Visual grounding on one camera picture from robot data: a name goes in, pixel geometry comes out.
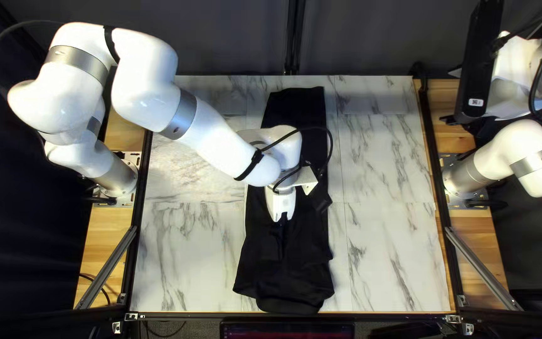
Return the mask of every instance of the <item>wooden board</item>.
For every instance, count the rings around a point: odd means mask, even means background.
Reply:
[[[418,89],[420,82],[416,80],[415,85]],[[440,153],[463,153],[476,147],[474,137],[470,133],[467,133],[463,127],[447,126],[439,120],[441,116],[453,114],[458,86],[458,80],[430,80],[428,83],[430,111],[432,113],[437,148]],[[493,218],[490,210],[452,210],[449,213],[451,216],[451,225],[457,234],[476,253],[478,258],[495,275],[497,280],[507,288],[505,272],[501,262],[501,253],[499,252],[499,245],[494,232]],[[436,216],[441,246],[443,248],[443,258],[446,263],[447,259],[444,252],[442,228],[440,226],[438,211]],[[471,306],[505,309],[504,305],[486,287],[480,275],[459,253],[458,264],[464,294]],[[452,301],[450,281],[448,281],[448,285],[449,299]]]
[[[112,109],[109,114],[108,128],[104,143],[113,151],[141,151],[145,130],[121,118]],[[87,230],[87,241],[83,252],[81,273],[95,277],[112,254],[125,232],[131,226],[132,208],[93,207]],[[110,274],[104,289],[114,304],[120,293],[122,277],[125,269],[125,256],[119,261]],[[79,302],[91,281],[79,278],[75,304]],[[106,306],[108,303],[102,293],[94,301],[92,307]]]
[[[431,80],[429,82],[429,101],[433,116],[433,127],[437,139],[438,151],[444,153],[462,153],[475,147],[474,138],[460,126],[447,126],[439,120],[441,116],[452,114],[457,95],[457,80]],[[143,143],[144,129],[122,119],[116,112],[111,111],[105,143],[111,150],[139,151]],[[465,243],[471,247],[488,269],[507,288],[505,273],[501,262],[501,254],[494,233],[493,219],[489,210],[451,211],[451,223]],[[87,242],[83,254],[81,272],[95,276],[104,262],[108,259],[122,236],[131,224],[132,209],[93,208],[87,232]],[[437,216],[438,232],[441,247],[444,243]],[[484,285],[479,275],[472,269],[464,258],[459,258],[459,266],[464,293],[471,306],[483,308],[504,308]],[[105,290],[110,299],[116,301],[122,283],[124,258],[114,269],[107,281]],[[77,287],[75,304],[79,301],[89,281],[80,278]],[[455,309],[454,298],[450,293],[449,300]],[[106,300],[100,293],[92,307],[105,306]]]

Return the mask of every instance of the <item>qr code label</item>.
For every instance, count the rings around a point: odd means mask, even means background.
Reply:
[[[484,105],[484,100],[482,99],[470,99],[467,104],[469,104],[470,106],[478,106],[478,107],[482,107]]]

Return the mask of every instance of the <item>black cloth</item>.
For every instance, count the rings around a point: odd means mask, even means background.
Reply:
[[[323,88],[271,93],[261,128],[277,125],[326,127]],[[327,134],[301,133],[301,159],[319,169],[327,157]],[[292,219],[284,214],[277,223],[267,211],[264,188],[248,187],[246,239],[233,290],[255,298],[265,312],[314,314],[334,294],[328,266],[332,253],[327,240],[327,172],[318,179],[309,196],[296,189]]]

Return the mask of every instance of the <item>white marble surface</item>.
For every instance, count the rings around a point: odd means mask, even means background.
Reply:
[[[235,130],[268,94],[323,86],[334,136],[328,210],[335,294],[321,311],[448,311],[424,141],[410,77],[177,77]],[[243,184],[154,136],[131,309],[260,311],[232,291],[245,238]]]

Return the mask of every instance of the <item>black velcro strap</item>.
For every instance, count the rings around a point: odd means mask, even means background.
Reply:
[[[106,40],[106,46],[112,58],[118,63],[120,61],[119,55],[116,53],[114,48],[114,42],[112,41],[112,30],[115,29],[114,26],[104,26],[104,39]]]
[[[261,152],[257,148],[257,150],[254,151],[254,154],[252,155],[252,159],[250,159],[250,165],[248,165],[248,167],[246,168],[244,173],[238,175],[238,177],[234,178],[234,180],[237,180],[237,181],[244,180],[244,178],[246,178],[248,176],[248,174],[250,174],[250,172],[252,172],[252,170],[254,170],[254,166],[256,166],[261,161],[263,156],[264,156],[263,152]]]

